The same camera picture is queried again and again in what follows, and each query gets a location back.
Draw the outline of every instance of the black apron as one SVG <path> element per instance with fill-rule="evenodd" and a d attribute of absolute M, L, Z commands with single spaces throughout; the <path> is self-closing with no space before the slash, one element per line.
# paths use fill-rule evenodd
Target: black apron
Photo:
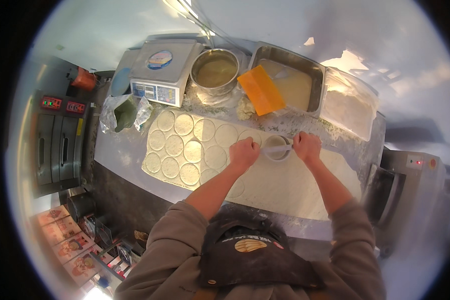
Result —
<path fill-rule="evenodd" d="M 309 261 L 288 247 L 287 236 L 268 219 L 221 218 L 211 222 L 199 262 L 202 288 L 282 283 L 306 290 L 325 287 Z"/>

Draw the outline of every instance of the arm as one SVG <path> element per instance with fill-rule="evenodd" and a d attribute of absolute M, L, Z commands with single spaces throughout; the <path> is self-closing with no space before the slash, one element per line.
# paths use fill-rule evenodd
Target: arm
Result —
<path fill-rule="evenodd" d="M 185 199 L 207 220 L 217 213 L 235 181 L 257 160 L 260 146 L 248 137 L 231 145 L 229 154 L 230 165 Z"/>
<path fill-rule="evenodd" d="M 331 267 L 347 286 L 330 286 L 330 293 L 343 299 L 384 299 L 382 274 L 373 252 L 375 237 L 367 214 L 320 160 L 322 142 L 317 136 L 300 132 L 293 141 L 296 154 L 317 182 L 331 219 Z"/>
<path fill-rule="evenodd" d="M 320 160 L 322 142 L 318 136 L 301 131 L 293 138 L 293 148 L 315 178 L 329 215 L 352 199 L 348 189 Z"/>
<path fill-rule="evenodd" d="M 230 165 L 225 170 L 193 191 L 185 201 L 172 205 L 153 226 L 147 249 L 117 287 L 115 299 L 190 296 L 190 292 L 173 282 L 195 282 L 208 220 L 218 211 L 237 178 L 257 160 L 260 147 L 247 138 L 233 144 L 229 151 Z"/>

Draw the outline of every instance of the flour-dusted countertop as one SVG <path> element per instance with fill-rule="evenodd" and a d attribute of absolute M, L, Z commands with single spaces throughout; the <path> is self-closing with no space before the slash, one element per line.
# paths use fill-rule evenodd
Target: flour-dusted countertop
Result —
<path fill-rule="evenodd" d="M 136 50 L 125 52 L 117 70 L 128 67 L 127 64 L 133 63 L 133 56 L 136 55 L 133 51 Z M 258 117 L 253 115 L 248 120 L 240 121 L 234 107 L 216 107 L 202 104 L 197 97 L 197 89 L 197 87 L 188 84 L 182 107 L 174 109 L 236 123 L 275 135 L 283 135 L 287 138 L 292 138 L 300 130 L 318 135 L 322 140 L 324 149 L 340 153 L 348 165 L 357 172 L 362 192 L 367 182 L 371 165 L 379 165 L 382 159 L 385 140 L 385 118 L 380 113 L 377 113 L 377 117 L 373 121 L 370 141 L 365 142 L 321 119 L 304 117 L 293 112 L 283 116 L 268 114 Z M 138 187 L 166 201 L 176 203 L 185 199 L 190 195 L 191 191 L 160 181 L 142 170 L 142 162 L 147 149 L 148 129 L 162 110 L 170 108 L 168 105 L 158 103 L 152 103 L 152 105 L 154 111 L 150 119 L 144 124 L 145 128 L 141 132 L 132 127 L 123 129 L 119 133 L 105 134 L 98 128 L 94 159 Z M 324 241 L 328 241 L 332 237 L 330 221 L 291 217 L 235 203 L 234 206 L 236 209 L 255 212 L 263 218 L 270 218 L 274 222 L 281 224 L 286 234 L 290 237 Z"/>

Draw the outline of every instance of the grey sweatshirt sleeve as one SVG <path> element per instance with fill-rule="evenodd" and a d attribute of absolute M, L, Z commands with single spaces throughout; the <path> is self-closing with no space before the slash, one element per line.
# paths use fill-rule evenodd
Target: grey sweatshirt sleeve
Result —
<path fill-rule="evenodd" d="M 375 237 L 365 211 L 354 200 L 331 216 L 333 272 L 346 284 L 341 292 L 353 294 L 343 299 L 385 299 L 385 287 L 374 255 Z"/>
<path fill-rule="evenodd" d="M 116 288 L 114 299 L 151 296 L 187 259 L 200 254 L 208 221 L 190 204 L 171 206 L 153 226 L 147 249 L 127 278 Z"/>

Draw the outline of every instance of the stainless steel tray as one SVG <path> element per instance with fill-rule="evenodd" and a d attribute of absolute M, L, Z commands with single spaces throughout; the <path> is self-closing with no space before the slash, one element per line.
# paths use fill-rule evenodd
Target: stainless steel tray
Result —
<path fill-rule="evenodd" d="M 312 78 L 312 89 L 307 111 L 299 110 L 290 106 L 288 106 L 288 108 L 291 108 L 293 111 L 303 115 L 318 119 L 320 117 L 322 98 L 324 96 L 325 67 L 297 53 L 290 52 L 275 45 L 258 42 L 257 48 L 255 49 L 255 52 L 253 52 L 252 59 L 248 65 L 249 69 L 258 66 L 259 60 L 261 59 L 268 59 L 270 61 L 280 63 L 306 73 Z"/>

